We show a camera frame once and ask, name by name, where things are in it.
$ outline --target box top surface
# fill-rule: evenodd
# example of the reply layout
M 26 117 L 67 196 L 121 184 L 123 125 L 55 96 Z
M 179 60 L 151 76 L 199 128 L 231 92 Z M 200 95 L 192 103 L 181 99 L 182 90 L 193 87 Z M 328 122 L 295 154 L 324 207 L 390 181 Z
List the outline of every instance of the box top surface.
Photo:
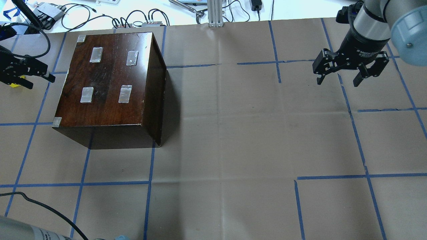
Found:
M 142 124 L 153 39 L 147 32 L 87 35 L 84 42 L 77 42 L 55 114 L 62 118 L 60 126 Z M 129 51 L 138 51 L 134 66 L 126 64 Z M 132 86 L 128 103 L 119 103 L 122 85 Z M 91 102 L 81 103 L 83 89 L 90 87 Z

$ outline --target table surface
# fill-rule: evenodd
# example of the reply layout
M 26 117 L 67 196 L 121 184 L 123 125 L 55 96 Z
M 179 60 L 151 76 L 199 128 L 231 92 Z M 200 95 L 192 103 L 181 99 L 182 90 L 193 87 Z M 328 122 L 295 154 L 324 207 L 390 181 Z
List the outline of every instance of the table surface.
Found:
M 427 236 L 425 67 L 391 44 L 379 77 L 355 88 L 356 72 L 342 70 L 317 85 L 313 59 L 348 31 L 333 18 L 144 30 L 169 74 L 163 146 L 88 150 L 50 127 L 77 37 L 140 29 L 49 34 L 40 60 L 56 82 L 0 85 L 0 192 L 56 208 L 89 239 Z M 37 54 L 43 41 L 1 44 Z M 0 213 L 81 239 L 19 196 L 0 198 Z
M 228 0 L 224 0 L 223 6 L 226 6 L 227 1 Z M 97 13 L 91 13 L 91 18 L 102 14 L 110 15 L 114 18 L 126 17 L 131 11 L 136 9 L 141 10 L 147 14 L 150 9 L 157 8 L 164 11 L 168 15 L 171 25 L 196 24 L 194 13 L 174 5 L 168 0 L 144 0 L 141 1 L 141 3 L 136 0 L 121 0 L 117 5 L 109 3 L 100 3 L 97 5 L 95 0 L 45 0 L 43 2 L 60 5 L 66 3 L 86 4 L 97 10 Z M 355 0 L 275 0 L 273 20 L 335 17 L 336 13 L 342 8 L 342 6 L 348 6 L 355 2 Z M 257 13 L 251 11 L 250 1 L 241 0 L 241 3 L 243 8 L 250 14 L 250 21 L 258 21 Z M 263 0 L 263 8 L 260 11 L 261 20 L 271 20 L 272 3 L 272 0 Z M 248 15 L 242 11 L 238 2 L 233 3 L 231 6 L 231 10 L 236 22 L 243 22 L 248 19 Z M 12 7 L 14 7 L 13 4 L 10 2 L 10 0 L 8 0 L 4 10 L 11 9 Z M 195 8 L 197 10 L 205 9 L 206 5 L 196 6 Z M 224 11 L 224 16 L 231 20 L 230 9 L 225 8 Z M 69 15 L 64 18 L 64 25 L 70 28 L 77 26 L 83 22 L 83 19 L 87 19 L 87 15 L 88 12 L 86 9 L 73 8 L 69 11 Z M 134 13 L 129 18 L 129 22 L 131 23 L 138 20 L 143 20 L 143 16 L 139 13 Z M 165 23 L 160 13 L 155 14 L 155 20 L 163 21 L 163 23 Z M 1 15 L 0 21 L 7 21 L 7 19 Z M 207 21 L 207 16 L 201 20 L 202 23 L 206 23 Z M 100 18 L 87 23 L 79 30 L 83 31 L 111 28 L 112 24 L 110 18 Z M 51 30 L 46 32 L 65 31 L 67 31 L 67 29 L 65 29 L 61 23 L 58 22 Z

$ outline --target clear tape piece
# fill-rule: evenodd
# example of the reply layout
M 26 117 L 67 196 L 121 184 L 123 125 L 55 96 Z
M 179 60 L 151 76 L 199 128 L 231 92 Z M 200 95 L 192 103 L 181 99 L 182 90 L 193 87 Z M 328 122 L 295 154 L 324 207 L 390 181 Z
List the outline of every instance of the clear tape piece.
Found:
M 126 59 L 126 66 L 136 66 L 138 61 L 138 51 L 129 51 Z
M 61 123 L 62 117 L 54 117 L 52 127 L 58 128 L 59 124 Z
M 82 97 L 80 99 L 81 103 L 91 103 L 92 102 L 92 94 L 94 93 L 93 87 L 86 87 L 82 89 Z
M 101 62 L 102 50 L 102 47 L 94 47 L 92 49 L 91 60 L 89 62 Z
M 132 85 L 122 85 L 119 95 L 119 103 L 129 103 L 131 97 Z
M 85 40 L 86 40 L 86 35 L 79 35 L 79 37 L 77 38 L 78 43 L 85 42 Z

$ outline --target wooden box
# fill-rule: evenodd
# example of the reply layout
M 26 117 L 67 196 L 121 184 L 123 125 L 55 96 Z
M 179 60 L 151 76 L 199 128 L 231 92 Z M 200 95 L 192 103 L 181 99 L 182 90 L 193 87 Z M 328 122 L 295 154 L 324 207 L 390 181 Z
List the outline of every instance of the wooden box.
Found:
M 89 149 L 160 145 L 165 80 L 152 32 L 79 36 L 52 127 Z

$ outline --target power adapter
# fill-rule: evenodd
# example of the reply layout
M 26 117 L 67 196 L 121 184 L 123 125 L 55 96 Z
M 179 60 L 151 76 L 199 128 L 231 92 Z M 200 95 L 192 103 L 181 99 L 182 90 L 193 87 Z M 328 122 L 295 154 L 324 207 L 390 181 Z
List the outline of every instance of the power adapter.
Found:
M 263 8 L 262 0 L 251 0 L 252 3 L 252 11 L 260 11 Z

